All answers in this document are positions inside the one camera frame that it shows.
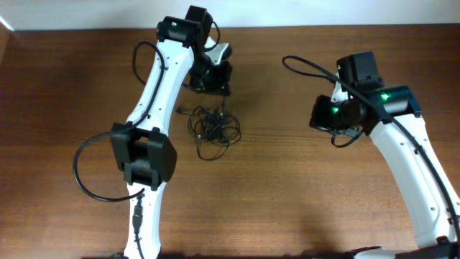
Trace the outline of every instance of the robotic arm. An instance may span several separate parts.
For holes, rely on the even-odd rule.
[[[141,98],[126,124],[115,123],[112,127],[112,132],[119,132],[111,136],[111,144],[119,170],[128,183],[129,195],[144,189],[138,199],[130,200],[132,218],[125,258],[156,258],[160,253],[161,199],[177,160],[167,136],[180,87],[185,85],[197,93],[230,94],[231,66],[227,59],[231,48],[228,43],[217,44],[208,38],[212,23],[205,9],[191,6],[185,19],[166,17],[158,24],[160,53],[155,56]],[[187,74],[190,74],[190,85],[183,83]],[[134,129],[123,130],[145,113],[147,117]]]
[[[357,253],[355,258],[447,258],[456,253],[458,216],[456,212],[451,212],[449,203],[456,210],[460,200],[431,147],[421,109],[412,91],[407,86],[385,88],[372,53],[342,58],[337,61],[337,68],[342,82],[386,113],[352,96],[348,89],[336,82],[331,98],[317,98],[310,126],[334,136],[346,134],[351,137],[359,136],[357,127],[363,128],[383,154],[395,177],[420,248],[411,253],[368,250]],[[410,141],[388,114],[423,146],[435,172],[428,167],[420,147]]]

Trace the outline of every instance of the black cable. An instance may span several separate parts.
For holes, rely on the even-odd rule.
[[[139,251],[139,256],[141,259],[144,259],[141,249],[141,240],[139,238],[139,232],[142,225],[142,198],[144,194],[141,194],[137,197],[137,204],[134,206],[134,213],[132,215],[132,227],[134,229],[134,241],[137,244],[137,249]]]
[[[334,147],[337,147],[337,148],[343,148],[343,147],[348,147],[350,146],[351,144],[353,144],[355,141],[357,141],[364,133],[364,129],[361,129],[360,132],[358,132],[354,137],[352,137],[350,139],[350,141],[348,141],[347,143],[345,144],[341,144],[341,145],[336,145],[336,137],[337,135],[333,135],[332,138],[331,138],[331,143]]]
[[[139,124],[141,124],[145,118],[147,118],[148,114],[149,114],[149,111],[150,109],[152,108],[152,105],[153,105],[153,101],[155,100],[155,97],[157,95],[157,92],[158,92],[158,89],[160,88],[160,84],[161,84],[161,81],[163,79],[163,74],[165,73],[165,60],[163,59],[163,56],[160,52],[160,50],[158,50],[157,46],[155,46],[155,44],[151,43],[151,42],[147,42],[147,41],[142,41],[140,42],[134,49],[134,53],[137,53],[137,50],[139,49],[139,46],[141,45],[149,45],[150,47],[152,47],[155,52],[158,54],[158,57],[160,58],[161,60],[161,67],[160,67],[160,75],[158,77],[158,80],[157,80],[157,84],[155,85],[155,89],[153,91],[153,95],[152,95],[152,98],[150,98],[149,100],[149,103],[147,105],[147,108],[145,109],[145,111],[142,113],[140,119],[134,123],[133,125],[131,125],[131,127],[127,127],[126,129],[123,129],[123,130],[118,130],[118,131],[110,131],[110,132],[104,132],[104,133],[100,133],[100,134],[97,134],[96,136],[86,140],[78,149],[77,151],[75,152],[75,155],[73,156],[73,176],[75,177],[75,180],[77,182],[77,185],[78,187],[80,187],[81,191],[83,191],[83,193],[85,193],[86,195],[88,195],[89,197],[93,198],[93,199],[96,199],[98,201],[107,201],[107,202],[118,202],[118,201],[126,201],[128,199],[132,199],[136,196],[139,196],[142,194],[142,192],[144,191],[144,189],[142,189],[141,191],[131,195],[131,196],[125,196],[125,197],[121,197],[121,198],[107,198],[107,197],[103,197],[103,196],[99,196],[99,195],[96,195],[92,192],[90,192],[84,185],[83,183],[81,182],[80,180],[80,176],[78,175],[78,158],[80,157],[80,154],[83,152],[83,149],[85,147],[88,147],[92,142],[95,142],[97,140],[100,140],[101,138],[104,138],[104,137],[110,137],[112,135],[115,135],[115,134],[119,134],[119,133],[123,133],[123,132],[128,132],[134,128],[136,128]],[[133,64],[135,64],[135,59],[136,59],[136,56],[134,55],[133,56]]]
[[[292,59],[295,59],[295,60],[299,60],[300,62],[302,62],[302,58],[298,57],[298,56],[288,56],[289,58],[292,58]],[[314,73],[306,73],[306,72],[303,72],[303,71],[298,71],[297,69],[291,67],[290,65],[288,65],[286,63],[286,57],[284,57],[282,59],[282,64],[287,68],[289,69],[290,71],[294,72],[294,73],[297,73],[297,74],[300,74],[302,76],[311,76],[311,77],[316,77],[316,78],[324,78],[326,79],[327,81],[331,82],[331,83],[335,83],[335,80],[332,79],[332,78],[329,78],[328,76],[323,76],[323,75],[318,75],[318,74],[314,74]]]
[[[213,24],[214,26],[216,26],[216,31],[217,31],[217,41],[216,41],[216,44],[214,44],[214,46],[212,47],[205,47],[204,48],[204,52],[208,52],[208,51],[211,51],[213,50],[217,44],[221,41],[221,30],[219,29],[219,26],[217,26],[217,23],[215,21],[213,21]]]
[[[221,158],[231,145],[237,144],[242,138],[239,120],[228,113],[225,98],[222,101],[221,111],[218,109],[207,111],[202,106],[196,107],[191,114],[176,109],[179,114],[188,115],[188,131],[195,139],[196,153],[201,160],[214,161]],[[201,145],[210,142],[221,147],[212,158],[201,155]]]
[[[436,183],[438,184],[438,187],[440,188],[441,193],[443,194],[443,197],[446,200],[449,213],[451,214],[452,222],[453,222],[455,233],[456,233],[457,243],[460,243],[459,219],[457,218],[457,215],[456,215],[456,212],[455,212],[454,203],[452,202],[451,197],[449,196],[449,193],[448,193],[448,191],[446,189],[446,186],[444,185],[441,177],[439,176],[438,171],[436,170],[436,168],[434,167],[434,165],[431,162],[430,158],[428,157],[425,149],[420,144],[418,144],[418,142],[414,138],[414,136],[412,136],[412,134],[399,121],[397,121],[393,116],[391,116],[385,109],[381,109],[379,106],[377,106],[376,104],[371,102],[366,96],[361,94],[355,88],[352,88],[349,84],[345,83],[340,78],[336,77],[333,73],[327,71],[326,69],[320,67],[319,65],[316,65],[315,63],[313,63],[313,62],[311,62],[309,60],[306,60],[306,59],[303,59],[303,58],[300,58],[300,57],[294,56],[294,55],[285,56],[282,59],[282,63],[285,64],[285,60],[290,59],[290,58],[298,60],[298,61],[300,61],[302,63],[305,63],[305,64],[307,64],[307,65],[309,65],[309,66],[321,71],[323,74],[325,74],[329,78],[331,78],[331,79],[335,80],[336,82],[340,83],[341,86],[344,87],[354,98],[358,98],[360,101],[363,101],[365,104],[370,106],[376,112],[379,112],[379,113],[385,115],[388,119],[391,120],[392,123],[394,123],[401,130],[401,132],[414,145],[415,152],[420,153],[420,155],[422,156],[422,158],[425,161],[426,165],[428,166],[428,168],[430,169],[431,173],[433,174],[433,177],[435,178]]]

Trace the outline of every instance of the white wall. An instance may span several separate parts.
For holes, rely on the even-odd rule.
[[[1,0],[15,30],[154,28],[190,4],[221,27],[459,23],[460,0]]]

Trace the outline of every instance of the wooden surface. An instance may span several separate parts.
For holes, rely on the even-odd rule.
[[[8,44],[9,30],[0,22],[0,65]]]
[[[155,31],[15,32],[0,67],[0,257],[103,257],[124,249],[127,202],[84,195],[71,173],[82,141],[124,122],[143,86],[134,46]],[[298,255],[370,245],[413,249],[395,181],[369,138],[345,149],[308,126],[331,84],[291,73],[284,55],[333,71],[337,59],[373,50],[387,85],[407,83],[423,108],[444,170],[460,191],[460,25],[222,29],[230,42],[231,112],[241,142],[215,162],[198,159],[174,114],[178,166],[162,202],[164,252]],[[153,53],[140,52],[148,74]],[[177,105],[214,108],[215,96],[182,89]],[[83,154],[81,178],[98,194],[127,194],[109,141]]]

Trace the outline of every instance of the black connector plug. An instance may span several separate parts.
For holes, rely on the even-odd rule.
[[[137,197],[137,204],[134,207],[134,213],[132,215],[132,226],[134,228],[134,233],[136,236],[139,234],[139,229],[142,225],[142,198],[144,194],[141,194]]]

